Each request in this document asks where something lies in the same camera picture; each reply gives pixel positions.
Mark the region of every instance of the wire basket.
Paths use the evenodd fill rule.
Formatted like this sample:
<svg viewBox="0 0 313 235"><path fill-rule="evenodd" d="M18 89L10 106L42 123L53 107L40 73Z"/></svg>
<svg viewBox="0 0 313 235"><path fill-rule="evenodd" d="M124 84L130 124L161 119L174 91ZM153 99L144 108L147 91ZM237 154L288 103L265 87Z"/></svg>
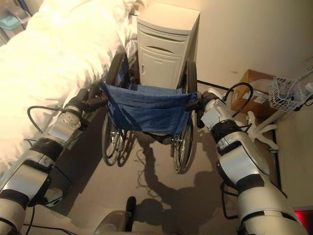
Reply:
<svg viewBox="0 0 313 235"><path fill-rule="evenodd" d="M298 79L275 77L268 94L270 106L285 112L290 112L303 103Z"/></svg>

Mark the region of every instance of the bed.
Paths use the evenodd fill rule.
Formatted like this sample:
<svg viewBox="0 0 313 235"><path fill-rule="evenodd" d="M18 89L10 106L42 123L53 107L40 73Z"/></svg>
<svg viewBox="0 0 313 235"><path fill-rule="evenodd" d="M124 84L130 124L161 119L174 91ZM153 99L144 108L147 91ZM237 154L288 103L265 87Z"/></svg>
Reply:
<svg viewBox="0 0 313 235"><path fill-rule="evenodd" d="M135 0L45 0L27 29L0 47L0 177L40 133L33 105L63 106L103 79L115 53L137 50ZM54 113L33 110L41 129Z"/></svg>

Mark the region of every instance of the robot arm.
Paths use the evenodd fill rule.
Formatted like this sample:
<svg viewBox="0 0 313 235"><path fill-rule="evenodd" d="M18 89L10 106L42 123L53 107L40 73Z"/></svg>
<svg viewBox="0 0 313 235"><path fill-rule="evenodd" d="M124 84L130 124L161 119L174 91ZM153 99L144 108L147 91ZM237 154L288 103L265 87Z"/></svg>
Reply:
<svg viewBox="0 0 313 235"><path fill-rule="evenodd" d="M230 109L213 93L203 94L201 117L219 154L217 169L238 191L239 235L307 235L286 196L269 180L269 168Z"/></svg>
<svg viewBox="0 0 313 235"><path fill-rule="evenodd" d="M105 99L94 98L93 91L81 89L32 147L3 175L0 181L0 235L19 234L26 207L39 203L51 183L49 177L55 162L72 135L82 126L83 111L105 105Z"/></svg>

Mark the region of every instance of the black cable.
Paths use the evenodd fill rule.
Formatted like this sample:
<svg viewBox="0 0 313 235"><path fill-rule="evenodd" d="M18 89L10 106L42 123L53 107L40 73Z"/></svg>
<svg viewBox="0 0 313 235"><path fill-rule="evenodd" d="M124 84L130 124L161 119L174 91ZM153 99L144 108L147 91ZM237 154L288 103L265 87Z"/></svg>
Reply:
<svg viewBox="0 0 313 235"><path fill-rule="evenodd" d="M223 213L224 213L224 217L226 219L237 219L238 218L238 215L232 215L232 216L228 216L227 213L226 213L226 206L225 206L225 198L224 198L224 193L228 194L228 195L232 195L232 196L237 196L236 194L232 193L232 192L227 192L225 191L224 189L225 187L225 182L222 182L221 183L221 186L220 186L220 189L221 189L221 192L222 192L222 208L223 208Z"/></svg>
<svg viewBox="0 0 313 235"><path fill-rule="evenodd" d="M313 104L313 102L311 102L310 104L307 104L310 100L313 100L313 94L310 95L309 98L307 98L307 100L304 102L304 105L305 106L311 106Z"/></svg>
<svg viewBox="0 0 313 235"><path fill-rule="evenodd" d="M296 108L294 109L294 111L295 111L295 112L299 111L299 110L303 107L303 105L305 105L305 106L311 106L311 105L313 104L313 102L311 102L310 104L308 104L308 102L309 102L310 100L313 100L313 94L310 95L309 98L307 98L306 101L305 101L303 104L301 104L300 106L296 107Z"/></svg>
<svg viewBox="0 0 313 235"><path fill-rule="evenodd" d="M36 122L34 121L34 119L32 118L31 114L30 114L30 111L32 109L47 109L47 110L52 110L52 111L63 111L62 108L50 108L50 107L46 107L46 106L38 106L38 105L35 105L35 106L30 106L28 109L27 109L27 115L29 117L29 120L31 121L31 123L35 126L35 128L40 132L40 134L43 133L43 131L39 128L39 126L36 124Z"/></svg>
<svg viewBox="0 0 313 235"><path fill-rule="evenodd" d="M40 225L31 225L32 227L35 227L35 228L41 228L41 229L51 229L51 230L59 230L59 231L62 231L68 235L78 235L76 233L73 233L69 230L66 230L66 229L62 229L62 228L55 228L55 227L46 227L46 226L40 226Z"/></svg>
<svg viewBox="0 0 313 235"><path fill-rule="evenodd" d="M54 166L57 170L59 170L59 172L68 180L68 182L70 183L70 187L69 187L69 190L67 190L61 197L58 197L58 198L56 198L56 199L54 199L54 200L52 200L52 201L50 201L50 202L45 202L45 203L40 203L40 205L48 205L48 204L50 204L50 203L53 203L53 202L56 202L56 201L58 201L58 200L60 200L62 197L65 197L66 195L68 195L69 194L69 192L72 190L72 188L73 188L73 182L72 182L72 180L70 180L70 178L67 176L67 175L65 175L64 174L64 172L63 171L61 171L61 169L59 169L56 165Z"/></svg>
<svg viewBox="0 0 313 235"><path fill-rule="evenodd" d="M34 221L34 216L35 216L35 206L33 206L33 213L31 215L30 223L28 224L28 228L27 228L25 235L28 235L28 233L30 231L30 228L31 228L33 221Z"/></svg>
<svg viewBox="0 0 313 235"><path fill-rule="evenodd" d="M235 87L238 87L238 86L241 86L241 85L245 85L245 86L247 86L247 87L250 89L250 95L249 95L249 98L246 100L246 102L240 107L240 109L238 109L238 110L233 114L233 116L232 116L233 118L234 118L238 113L240 113L242 109L244 109L244 107L250 102L250 100L251 100L252 97L253 97L253 87L252 87L249 83L247 83L247 82L240 82L240 83L237 83L237 84L235 84L234 86L232 86L231 88L228 89L228 91L227 91L226 94L225 94L225 97L224 97L223 101L226 102L229 93L230 93Z"/></svg>
<svg viewBox="0 0 313 235"><path fill-rule="evenodd" d="M32 139L23 139L24 141L27 141L29 143L30 146L33 146L31 141L36 142L37 140L32 140Z"/></svg>
<svg viewBox="0 0 313 235"><path fill-rule="evenodd" d="M247 132L247 131L250 129L251 126L252 126L252 123L250 123L250 124L248 125L248 127L245 129L245 132Z"/></svg>

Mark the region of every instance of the cardboard box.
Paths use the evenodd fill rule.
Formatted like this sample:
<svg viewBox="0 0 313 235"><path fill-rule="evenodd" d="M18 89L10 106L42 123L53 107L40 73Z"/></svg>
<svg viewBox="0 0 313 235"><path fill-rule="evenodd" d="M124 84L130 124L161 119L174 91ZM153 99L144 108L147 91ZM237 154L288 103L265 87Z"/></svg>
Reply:
<svg viewBox="0 0 313 235"><path fill-rule="evenodd" d="M259 118L267 119L277 110L269 105L268 86L274 76L247 70L240 82L247 82L252 85L254 92L251 101L245 106L241 113L247 114L253 111L254 115ZM231 109L237 111L246 102L250 94L247 86L238 86L234 89L231 99Z"/></svg>

